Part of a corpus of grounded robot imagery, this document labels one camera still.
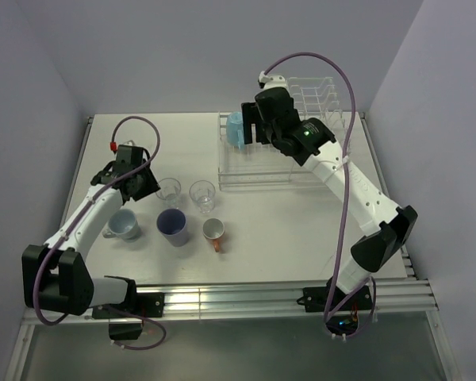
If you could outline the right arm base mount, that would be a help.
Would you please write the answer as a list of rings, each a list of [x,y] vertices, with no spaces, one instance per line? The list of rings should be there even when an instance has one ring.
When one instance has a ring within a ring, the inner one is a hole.
[[[306,313],[323,313],[329,296],[328,284],[325,287],[305,287],[302,296],[296,303],[305,308]],[[360,321],[360,312],[369,312],[369,321],[374,316],[377,302],[376,286],[365,284],[352,296],[348,296],[339,289],[335,289],[333,299],[328,311],[326,329],[333,337],[348,339],[359,331],[365,321]]]

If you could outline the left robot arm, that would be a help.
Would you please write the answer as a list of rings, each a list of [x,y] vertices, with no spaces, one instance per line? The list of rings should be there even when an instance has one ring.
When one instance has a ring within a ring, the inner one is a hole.
[[[22,253],[24,299],[39,321],[51,321],[44,312],[62,318],[80,316],[89,308],[110,305],[121,317],[137,311],[136,283],[119,276],[94,278],[86,256],[108,220],[128,201],[139,201],[159,190],[145,148],[120,144],[115,157],[97,173],[80,206],[42,245],[29,245]]]

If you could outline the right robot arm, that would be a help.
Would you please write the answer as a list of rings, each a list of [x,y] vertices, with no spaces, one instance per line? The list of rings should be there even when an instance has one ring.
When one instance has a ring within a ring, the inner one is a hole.
[[[301,118],[284,87],[264,89],[241,105],[244,142],[269,144],[312,172],[343,205],[335,267],[326,287],[330,318],[405,244],[418,214],[379,190],[351,161],[345,144],[318,117]]]

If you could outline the light blue faceted mug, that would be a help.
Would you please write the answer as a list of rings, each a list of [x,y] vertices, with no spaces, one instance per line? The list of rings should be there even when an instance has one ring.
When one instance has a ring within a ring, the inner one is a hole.
[[[244,120],[241,112],[233,112],[227,116],[226,139],[232,147],[244,150]]]

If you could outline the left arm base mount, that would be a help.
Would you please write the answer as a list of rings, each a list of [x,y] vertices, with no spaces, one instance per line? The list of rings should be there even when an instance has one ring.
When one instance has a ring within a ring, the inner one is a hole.
[[[146,339],[147,335],[152,335],[155,339],[163,336],[163,331],[157,325],[149,321],[139,319],[135,323],[112,323],[110,320],[125,319],[134,314],[143,318],[156,319],[163,316],[165,294],[163,292],[140,293],[136,296],[136,301],[129,307],[114,305],[113,308],[120,310],[120,314],[103,307],[94,307],[91,317],[95,320],[108,321],[108,334],[112,341],[120,341],[126,345],[132,345],[132,341]]]

